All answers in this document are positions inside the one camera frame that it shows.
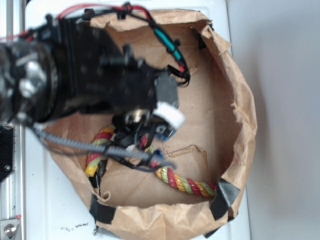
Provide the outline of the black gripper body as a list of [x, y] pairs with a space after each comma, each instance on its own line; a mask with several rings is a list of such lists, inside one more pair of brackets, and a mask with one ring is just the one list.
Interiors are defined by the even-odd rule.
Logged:
[[157, 105], [154, 79], [158, 71], [143, 58], [135, 58], [130, 44], [123, 45], [122, 50], [119, 55], [99, 59], [106, 73], [105, 102], [113, 114], [151, 112]]

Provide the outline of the black gripper finger with white pad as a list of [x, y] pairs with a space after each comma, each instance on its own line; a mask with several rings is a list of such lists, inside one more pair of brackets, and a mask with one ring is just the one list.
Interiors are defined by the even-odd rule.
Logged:
[[174, 130], [178, 130], [186, 118], [179, 110], [177, 82], [168, 72], [161, 72], [154, 80], [156, 108], [153, 115], [166, 121]]

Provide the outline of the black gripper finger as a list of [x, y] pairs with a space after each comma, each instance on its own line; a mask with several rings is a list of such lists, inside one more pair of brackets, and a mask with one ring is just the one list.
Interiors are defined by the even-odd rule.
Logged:
[[142, 127], [139, 130], [139, 135], [147, 135], [151, 142], [154, 138], [160, 139], [161, 141], [167, 141], [174, 134], [175, 130], [173, 127], [159, 117], [149, 119], [146, 123], [142, 124]]

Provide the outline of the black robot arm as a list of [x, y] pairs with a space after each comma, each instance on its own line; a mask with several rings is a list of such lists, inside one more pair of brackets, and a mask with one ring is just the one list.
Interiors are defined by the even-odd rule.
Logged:
[[112, 115], [121, 130], [171, 136], [185, 122], [179, 72], [135, 58], [105, 29], [53, 20], [0, 46], [0, 121], [32, 126], [75, 112]]

